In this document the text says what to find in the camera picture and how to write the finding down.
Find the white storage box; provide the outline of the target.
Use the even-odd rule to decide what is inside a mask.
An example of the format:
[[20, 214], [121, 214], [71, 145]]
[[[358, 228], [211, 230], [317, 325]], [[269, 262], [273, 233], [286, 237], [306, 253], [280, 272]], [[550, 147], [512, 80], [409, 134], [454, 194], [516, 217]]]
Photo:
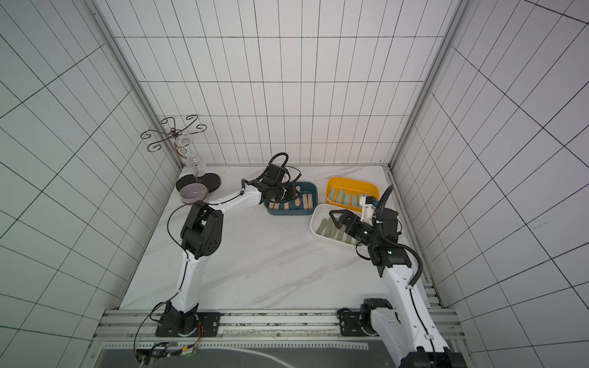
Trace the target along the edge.
[[330, 216], [331, 211], [344, 210], [344, 208], [329, 205], [318, 205], [311, 216], [310, 230], [311, 234], [320, 242], [331, 245], [340, 245], [353, 247], [358, 244], [358, 240], [353, 239], [345, 230], [338, 229], [334, 225], [334, 220]]

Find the dark teal storage box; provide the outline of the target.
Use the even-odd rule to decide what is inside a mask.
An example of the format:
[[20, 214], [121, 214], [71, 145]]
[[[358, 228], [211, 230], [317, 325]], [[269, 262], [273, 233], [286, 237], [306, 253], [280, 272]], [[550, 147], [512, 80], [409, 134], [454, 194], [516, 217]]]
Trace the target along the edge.
[[273, 216], [309, 216], [318, 205], [318, 191], [312, 182], [296, 182], [294, 190], [298, 194], [297, 199], [290, 202], [264, 203], [268, 213]]

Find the yellow storage box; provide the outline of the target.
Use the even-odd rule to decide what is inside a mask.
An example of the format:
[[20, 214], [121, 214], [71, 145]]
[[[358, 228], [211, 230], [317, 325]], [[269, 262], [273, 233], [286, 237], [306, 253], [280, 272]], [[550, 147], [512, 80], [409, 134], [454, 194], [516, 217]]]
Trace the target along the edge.
[[[335, 188], [335, 190], [336, 190], [335, 202], [331, 202], [328, 200], [328, 195], [329, 195], [331, 188]], [[344, 204], [345, 194], [344, 194], [343, 203], [342, 204], [337, 203], [337, 195], [340, 190], [342, 190], [345, 194], [346, 193], [350, 194], [351, 205]], [[356, 179], [349, 179], [349, 178], [344, 178], [344, 177], [332, 177], [328, 181], [328, 186], [327, 186], [326, 192], [325, 192], [325, 197], [326, 197], [328, 204], [335, 205], [335, 206], [338, 206], [338, 207], [341, 207], [344, 209], [349, 209], [349, 210], [355, 211], [355, 212], [360, 212], [361, 208], [358, 206], [358, 204], [357, 204], [357, 207], [354, 207], [352, 205], [352, 196], [357, 196], [357, 202], [358, 202], [360, 195], [373, 196], [375, 198], [379, 198], [380, 191], [374, 184], [369, 183], [369, 182], [364, 182], [364, 181], [360, 181], [360, 180], [356, 180]]]

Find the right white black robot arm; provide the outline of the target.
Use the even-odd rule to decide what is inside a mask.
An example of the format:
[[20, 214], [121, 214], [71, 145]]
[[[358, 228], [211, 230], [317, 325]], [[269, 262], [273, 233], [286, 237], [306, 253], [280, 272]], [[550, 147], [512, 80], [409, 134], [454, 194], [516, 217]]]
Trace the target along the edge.
[[410, 247], [398, 242], [398, 212], [367, 205], [358, 216], [347, 209], [329, 212], [338, 229], [345, 230], [368, 249], [369, 259], [391, 293], [386, 299], [366, 299], [360, 306], [360, 326], [383, 341], [397, 367], [466, 367], [461, 353], [449, 347], [417, 290], [423, 262]]

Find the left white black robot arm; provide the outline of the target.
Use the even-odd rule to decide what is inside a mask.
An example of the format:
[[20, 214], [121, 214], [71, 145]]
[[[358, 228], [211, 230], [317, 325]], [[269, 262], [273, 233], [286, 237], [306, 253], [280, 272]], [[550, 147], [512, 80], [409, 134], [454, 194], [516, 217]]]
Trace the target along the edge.
[[164, 332], [179, 337], [190, 337], [199, 329], [197, 314], [199, 288], [210, 256], [221, 245], [225, 216], [265, 202], [283, 203], [298, 199], [300, 192], [287, 164], [269, 163], [254, 179], [243, 179], [240, 190], [217, 202], [196, 201], [180, 231], [184, 250], [183, 270], [179, 275], [177, 291], [164, 302], [164, 312], [159, 325]]

